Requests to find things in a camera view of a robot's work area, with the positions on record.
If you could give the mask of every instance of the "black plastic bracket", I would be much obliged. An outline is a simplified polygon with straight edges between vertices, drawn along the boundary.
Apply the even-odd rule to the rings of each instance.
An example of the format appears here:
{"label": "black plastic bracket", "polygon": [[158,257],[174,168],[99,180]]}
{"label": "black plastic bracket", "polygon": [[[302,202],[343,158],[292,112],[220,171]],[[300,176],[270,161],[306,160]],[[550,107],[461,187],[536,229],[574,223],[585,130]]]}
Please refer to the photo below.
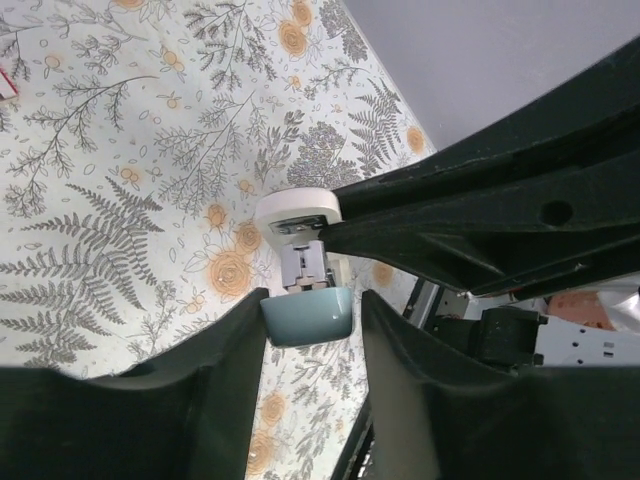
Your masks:
{"label": "black plastic bracket", "polygon": [[537,312],[502,307],[485,310],[479,321],[437,317],[428,331],[474,360],[510,371],[542,365],[535,346],[538,327],[546,323],[547,318]]}

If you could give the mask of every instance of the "black metal frame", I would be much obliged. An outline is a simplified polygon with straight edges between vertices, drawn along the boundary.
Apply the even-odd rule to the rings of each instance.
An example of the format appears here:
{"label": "black metal frame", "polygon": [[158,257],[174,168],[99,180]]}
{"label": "black metal frame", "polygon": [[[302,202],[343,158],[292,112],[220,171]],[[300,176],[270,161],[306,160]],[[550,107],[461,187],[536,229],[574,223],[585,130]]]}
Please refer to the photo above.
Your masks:
{"label": "black metal frame", "polygon": [[[499,340],[505,348],[494,350],[499,358],[492,354],[481,363],[482,355],[478,360],[470,355],[475,349],[453,348],[410,325],[377,293],[363,294],[369,398],[380,455],[374,459],[376,475],[638,478],[640,368],[532,368],[526,365],[532,359],[530,342],[521,340],[531,337],[533,318],[522,317],[522,329],[502,335],[507,317],[517,321],[523,312],[496,311],[503,318],[485,320],[497,329],[472,343]],[[458,338],[473,338],[460,333]],[[517,375],[495,368],[509,363],[520,366]]]}
{"label": "black metal frame", "polygon": [[268,295],[118,377],[0,368],[0,478],[244,478]]}
{"label": "black metal frame", "polygon": [[636,39],[466,140],[337,190],[327,251],[519,299],[640,270],[639,53]]}

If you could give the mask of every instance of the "orange flower pattern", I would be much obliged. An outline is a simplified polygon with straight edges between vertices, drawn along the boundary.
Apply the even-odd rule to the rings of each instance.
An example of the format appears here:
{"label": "orange flower pattern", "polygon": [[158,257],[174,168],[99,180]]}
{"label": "orange flower pattern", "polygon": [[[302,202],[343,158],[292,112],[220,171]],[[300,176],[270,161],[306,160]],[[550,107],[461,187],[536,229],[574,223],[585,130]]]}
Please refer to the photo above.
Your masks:
{"label": "orange flower pattern", "polygon": [[373,280],[379,287],[387,288],[393,282],[395,270],[386,263],[375,262],[373,264]]}
{"label": "orange flower pattern", "polygon": [[147,0],[114,0],[114,3],[126,10],[139,10],[147,3]]}
{"label": "orange flower pattern", "polygon": [[275,450],[273,438],[268,432],[258,430],[251,437],[247,475],[260,475],[267,470]]}
{"label": "orange flower pattern", "polygon": [[211,205],[207,210],[207,220],[211,228],[220,228],[224,225],[227,218],[227,213],[220,205]]}
{"label": "orange flower pattern", "polygon": [[286,405],[287,401],[281,393],[274,392],[268,395],[264,399],[262,408],[260,409],[260,416],[264,423],[269,427],[274,427],[284,415]]}
{"label": "orange flower pattern", "polygon": [[427,146],[424,135],[418,127],[410,127],[409,130],[407,130],[407,143],[411,151],[415,154],[424,153],[425,147]]}
{"label": "orange flower pattern", "polygon": [[262,235],[253,222],[244,222],[236,230],[236,252],[240,255],[253,253],[262,243]]}
{"label": "orange flower pattern", "polygon": [[313,20],[311,8],[304,0],[295,0],[293,2],[293,18],[301,27],[308,27]]}
{"label": "orange flower pattern", "polygon": [[278,34],[282,47],[290,55],[301,57],[307,50],[307,37],[298,24],[285,20],[280,24]]}
{"label": "orange flower pattern", "polygon": [[222,295],[240,297],[247,293],[251,282],[251,267],[247,259],[236,252],[221,252],[211,261],[211,285]]}

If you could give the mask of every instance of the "white plastic part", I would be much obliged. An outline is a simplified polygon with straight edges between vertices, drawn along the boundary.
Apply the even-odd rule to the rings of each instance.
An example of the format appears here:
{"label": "white plastic part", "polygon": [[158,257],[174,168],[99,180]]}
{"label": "white plastic part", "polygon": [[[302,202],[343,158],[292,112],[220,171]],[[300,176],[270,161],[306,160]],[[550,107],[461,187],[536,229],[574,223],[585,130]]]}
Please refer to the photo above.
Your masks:
{"label": "white plastic part", "polygon": [[[342,221],[340,202],[330,190],[322,188],[292,188],[275,192],[262,198],[256,206],[254,225],[262,237],[278,253],[284,245],[303,245],[318,238],[319,230],[305,230],[283,235],[274,232],[271,225],[300,217],[322,216],[327,225]],[[338,286],[348,283],[351,277],[349,260],[344,255],[328,253],[327,260]]]}

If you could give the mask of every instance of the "gray fern print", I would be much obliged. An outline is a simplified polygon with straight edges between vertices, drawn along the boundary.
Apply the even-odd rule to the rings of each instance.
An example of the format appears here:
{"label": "gray fern print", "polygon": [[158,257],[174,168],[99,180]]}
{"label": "gray fern print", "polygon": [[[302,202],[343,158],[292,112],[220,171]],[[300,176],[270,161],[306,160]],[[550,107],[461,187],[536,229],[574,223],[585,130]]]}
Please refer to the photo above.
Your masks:
{"label": "gray fern print", "polygon": [[360,142],[352,142],[352,145],[360,152],[358,160],[362,163],[360,169],[365,178],[375,175],[387,165],[394,157],[398,156],[396,143],[400,143],[398,133],[397,116],[401,113],[400,97],[396,92],[387,87],[384,80],[380,85],[369,80],[375,90],[375,95],[366,94],[356,97],[369,106],[368,110],[349,113],[349,118],[360,126],[351,128],[351,132],[360,138]]}
{"label": "gray fern print", "polygon": [[281,172],[291,158],[290,145],[300,138],[300,125],[304,113],[302,110],[287,112],[284,116],[284,131],[280,127],[269,127],[266,133],[266,146],[258,150],[258,159],[254,165],[256,180],[264,185],[272,171]]}
{"label": "gray fern print", "polygon": [[176,286],[172,281],[160,282],[156,285],[156,308],[154,316],[146,315],[142,321],[142,333],[127,346],[133,353],[137,363],[158,355],[163,347],[159,344],[160,336],[169,329],[178,307],[175,305]]}
{"label": "gray fern print", "polygon": [[[170,202],[195,218],[207,202],[223,194],[229,178],[227,166],[240,160],[245,142],[236,118],[249,104],[252,95],[243,103],[237,103],[229,94],[220,94],[200,115],[198,123],[202,128],[185,130],[179,127],[159,132],[155,144],[160,156],[170,158],[180,171],[179,175],[162,183],[162,201]],[[250,136],[255,129],[252,123],[244,133]]]}
{"label": "gray fern print", "polygon": [[9,214],[14,217],[30,218],[45,212],[44,194],[47,185],[42,180],[53,170],[58,178],[69,178],[74,163],[68,154],[69,142],[65,133],[73,137],[74,149],[83,153],[93,153],[98,150],[96,142],[91,137],[91,123],[97,114],[100,99],[104,99],[103,108],[105,120],[116,131],[122,131],[122,104],[129,98],[129,83],[144,79],[155,78],[140,76],[103,86],[97,77],[83,76],[83,80],[71,76],[63,82],[54,85],[54,91],[65,99],[67,108],[62,111],[50,110],[42,105],[31,115],[25,115],[28,125],[39,125],[45,130],[51,130],[50,140],[45,141],[43,147],[30,146],[27,151],[20,152],[16,162],[11,162],[7,173],[14,178],[24,177],[26,184],[12,183],[7,189],[4,200]]}
{"label": "gray fern print", "polygon": [[301,140],[299,158],[287,171],[291,185],[334,189],[361,180],[356,162],[340,156],[347,139],[332,125],[318,122]]}
{"label": "gray fern print", "polygon": [[0,57],[11,60],[9,74],[13,79],[21,79],[25,82],[31,80],[31,67],[27,64],[20,50],[20,38],[27,35],[28,30],[37,28],[30,25],[14,25],[7,22],[0,14]]}
{"label": "gray fern print", "polygon": [[124,324],[117,308],[124,299],[138,310],[134,282],[157,284],[147,260],[148,236],[162,232],[149,212],[162,208],[150,197],[132,195],[107,178],[115,200],[77,185],[76,191],[95,210],[80,217],[76,213],[55,217],[23,230],[58,232],[72,242],[61,249],[50,248],[16,263],[0,263],[0,273],[33,277],[42,281],[30,288],[0,294],[0,300],[39,307],[33,316],[1,318],[0,325],[37,336],[16,350],[33,357],[29,367],[60,368],[73,364],[77,352],[96,348],[87,335],[110,336],[104,320]]}
{"label": "gray fern print", "polygon": [[328,0],[320,7],[320,19],[329,40],[342,38],[342,51],[354,62],[367,59],[367,46],[345,13],[342,2]]}
{"label": "gray fern print", "polygon": [[233,68],[236,63],[263,73],[269,81],[276,78],[264,45],[265,35],[247,13],[248,5],[248,0],[238,5],[198,2],[184,13],[194,37],[204,41],[204,48],[198,50],[202,61],[200,70],[213,69],[210,79],[214,90],[226,86],[232,92],[242,86],[242,79]]}

